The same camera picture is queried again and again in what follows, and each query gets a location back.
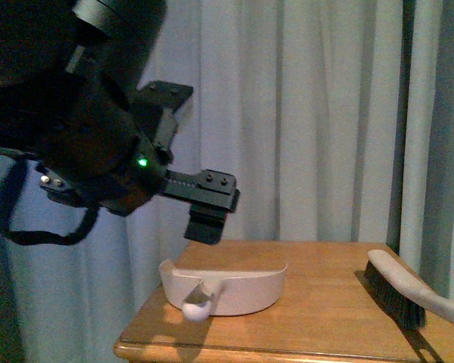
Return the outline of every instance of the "black cable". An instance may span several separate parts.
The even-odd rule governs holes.
[[[17,159],[0,183],[0,233],[21,246],[57,244],[72,246],[83,240],[98,219],[99,205],[88,206],[79,227],[65,237],[48,231],[11,231],[11,217],[20,199],[28,173],[27,160]]]

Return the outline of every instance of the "dustpan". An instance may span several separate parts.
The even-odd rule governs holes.
[[[277,271],[209,271],[160,265],[161,281],[169,303],[191,321],[210,315],[244,315],[274,304],[284,288],[288,265]]]

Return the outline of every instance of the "brush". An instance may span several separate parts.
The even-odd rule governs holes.
[[[425,326],[425,310],[454,324],[454,301],[437,295],[383,250],[368,252],[365,278],[385,310],[402,327]]]

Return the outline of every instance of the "brush bristles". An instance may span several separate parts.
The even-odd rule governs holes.
[[[395,290],[371,262],[366,266],[365,278],[384,304],[386,313],[401,327],[418,330],[425,326],[425,309]]]

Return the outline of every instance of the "wooden table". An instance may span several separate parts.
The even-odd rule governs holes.
[[[256,271],[288,262],[284,293],[261,312],[195,324],[158,287],[114,352],[131,362],[454,362],[453,325],[428,312],[426,328],[404,331],[372,298],[362,274],[375,248],[389,250],[362,243],[191,243],[177,267]]]

